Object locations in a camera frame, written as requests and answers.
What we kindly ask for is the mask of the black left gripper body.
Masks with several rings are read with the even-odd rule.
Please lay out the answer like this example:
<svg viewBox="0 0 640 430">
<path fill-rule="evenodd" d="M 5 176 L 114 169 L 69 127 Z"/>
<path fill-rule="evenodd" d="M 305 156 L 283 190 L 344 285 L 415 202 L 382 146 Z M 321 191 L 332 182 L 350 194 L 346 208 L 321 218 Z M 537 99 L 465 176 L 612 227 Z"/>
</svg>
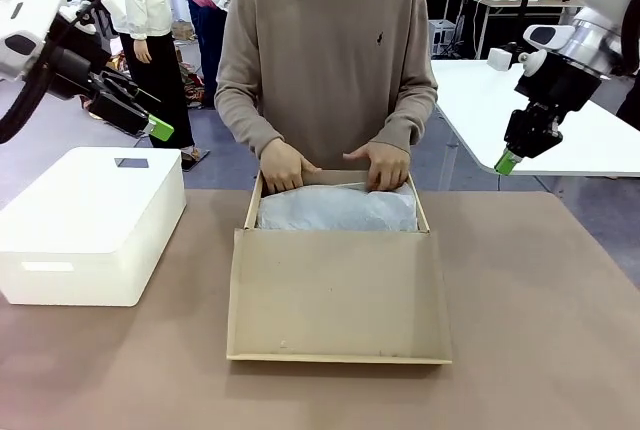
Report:
<svg viewBox="0 0 640 430">
<path fill-rule="evenodd" d="M 61 100 L 84 96 L 91 101 L 91 110 L 107 110 L 108 95 L 100 77 L 107 61 L 108 51 L 103 48 L 81 55 L 57 47 L 49 57 L 49 69 L 53 72 L 49 93 Z"/>
</svg>

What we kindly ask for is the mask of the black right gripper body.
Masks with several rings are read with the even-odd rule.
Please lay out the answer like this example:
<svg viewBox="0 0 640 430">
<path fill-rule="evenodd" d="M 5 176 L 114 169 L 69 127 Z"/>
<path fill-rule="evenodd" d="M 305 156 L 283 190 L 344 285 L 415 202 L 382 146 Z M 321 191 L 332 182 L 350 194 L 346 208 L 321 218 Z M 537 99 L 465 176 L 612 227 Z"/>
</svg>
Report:
<svg viewBox="0 0 640 430">
<path fill-rule="evenodd" d="M 506 149 L 519 158 L 535 158 L 561 143 L 559 126 L 566 115 L 580 111 L 599 86 L 599 77 L 580 69 L 522 76 L 515 90 L 528 98 L 528 104 L 511 114 Z"/>
</svg>

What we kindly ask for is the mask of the person's left hand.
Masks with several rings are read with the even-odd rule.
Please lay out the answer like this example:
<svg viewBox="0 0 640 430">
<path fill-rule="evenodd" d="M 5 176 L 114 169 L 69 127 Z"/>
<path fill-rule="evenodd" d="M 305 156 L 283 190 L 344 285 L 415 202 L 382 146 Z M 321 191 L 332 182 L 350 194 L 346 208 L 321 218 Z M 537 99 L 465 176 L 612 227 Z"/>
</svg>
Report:
<svg viewBox="0 0 640 430">
<path fill-rule="evenodd" d="M 390 144 L 369 142 L 344 154 L 343 158 L 369 160 L 367 189 L 370 191 L 394 191 L 409 176 L 410 154 Z"/>
</svg>

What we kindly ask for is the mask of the person's right hand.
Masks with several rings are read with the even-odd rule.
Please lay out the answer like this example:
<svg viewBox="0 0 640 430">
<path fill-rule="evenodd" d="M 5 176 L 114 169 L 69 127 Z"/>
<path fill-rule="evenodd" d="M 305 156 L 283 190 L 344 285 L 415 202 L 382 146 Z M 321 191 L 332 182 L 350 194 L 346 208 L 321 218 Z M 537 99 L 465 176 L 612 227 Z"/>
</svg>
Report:
<svg viewBox="0 0 640 430">
<path fill-rule="evenodd" d="M 283 140 L 274 139 L 260 154 L 260 170 L 268 191 L 275 194 L 302 187 L 303 174 L 320 168 Z"/>
</svg>

